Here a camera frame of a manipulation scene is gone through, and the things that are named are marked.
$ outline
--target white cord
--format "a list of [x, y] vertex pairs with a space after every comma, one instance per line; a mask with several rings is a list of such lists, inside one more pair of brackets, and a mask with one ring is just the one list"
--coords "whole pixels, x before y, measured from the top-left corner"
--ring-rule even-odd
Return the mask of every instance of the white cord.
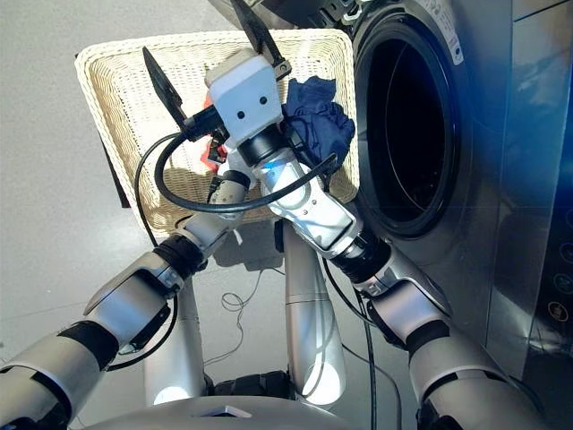
[[275, 268], [262, 269], [261, 271], [259, 271], [259, 276], [257, 277], [257, 281], [254, 285], [254, 288], [252, 289], [252, 293], [245, 300], [243, 300], [238, 294], [230, 291], [227, 291], [221, 296], [221, 306], [223, 306], [223, 309], [225, 309], [228, 312], [233, 312], [233, 313], [237, 312], [236, 328], [239, 330], [239, 341], [237, 342], [234, 348], [229, 349], [226, 353], [205, 360], [203, 362], [203, 366], [207, 367], [210, 365], [214, 365], [215, 363], [218, 363], [220, 361], [225, 360], [226, 358], [229, 358], [241, 347], [241, 345], [243, 345], [244, 330], [243, 330], [243, 325], [241, 325], [241, 319], [243, 318], [244, 309], [246, 308], [246, 306], [249, 304], [249, 302], [257, 292], [259, 284], [261, 283], [262, 273], [266, 270], [272, 270], [277, 273], [280, 273], [283, 276], [285, 275], [285, 273], [283, 271], [280, 271], [279, 269]]

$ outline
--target washing machine drum opening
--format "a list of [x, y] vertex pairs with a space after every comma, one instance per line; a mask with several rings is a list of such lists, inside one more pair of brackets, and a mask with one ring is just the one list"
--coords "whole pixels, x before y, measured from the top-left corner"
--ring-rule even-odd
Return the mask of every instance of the washing machine drum opening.
[[451, 100], [439, 58], [403, 39], [372, 53], [368, 152], [383, 227], [418, 237], [438, 220], [454, 180]]

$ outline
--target laundry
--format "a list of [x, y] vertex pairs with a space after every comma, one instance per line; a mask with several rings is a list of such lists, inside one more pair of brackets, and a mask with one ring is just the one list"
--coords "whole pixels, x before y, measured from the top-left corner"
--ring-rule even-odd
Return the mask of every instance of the laundry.
[[355, 135], [354, 121], [332, 101], [335, 94], [334, 79], [313, 76], [303, 83], [291, 79], [283, 105], [285, 120], [306, 144], [312, 162], [318, 164], [333, 152], [337, 155], [332, 171], [342, 166]]

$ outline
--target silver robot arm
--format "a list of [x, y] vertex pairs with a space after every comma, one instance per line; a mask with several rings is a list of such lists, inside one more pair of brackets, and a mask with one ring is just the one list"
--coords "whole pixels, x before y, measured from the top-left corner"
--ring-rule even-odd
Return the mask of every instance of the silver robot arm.
[[[242, 202], [248, 185], [226, 173], [210, 202]], [[153, 252], [101, 288], [84, 319], [0, 368], [0, 428], [65, 428], [121, 348], [143, 348], [169, 315], [167, 299], [201, 270], [242, 215], [193, 215]]]
[[[304, 172], [290, 150], [273, 154], [254, 171], [266, 193]], [[547, 428], [533, 402], [485, 349], [455, 327], [438, 286], [391, 241], [377, 238], [324, 193], [317, 180], [270, 208], [352, 280], [385, 338], [408, 351], [419, 429]]]

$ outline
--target button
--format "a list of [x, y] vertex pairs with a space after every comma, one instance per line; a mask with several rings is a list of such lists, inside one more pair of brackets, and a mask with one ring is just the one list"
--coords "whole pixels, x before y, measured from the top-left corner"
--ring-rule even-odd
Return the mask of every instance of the button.
[[565, 220], [569, 224], [571, 228], [573, 228], [573, 209], [569, 209], [567, 211], [567, 215], [565, 215]]
[[573, 279], [564, 273], [558, 273], [553, 277], [553, 285], [560, 293], [573, 294]]
[[559, 302], [550, 302], [547, 305], [547, 310], [549, 311], [549, 315], [551, 315], [555, 321], [564, 323], [569, 319], [567, 309]]
[[559, 253], [561, 254], [561, 258], [563, 260], [565, 260], [569, 264], [573, 264], [573, 244], [569, 242], [561, 244], [559, 248]]

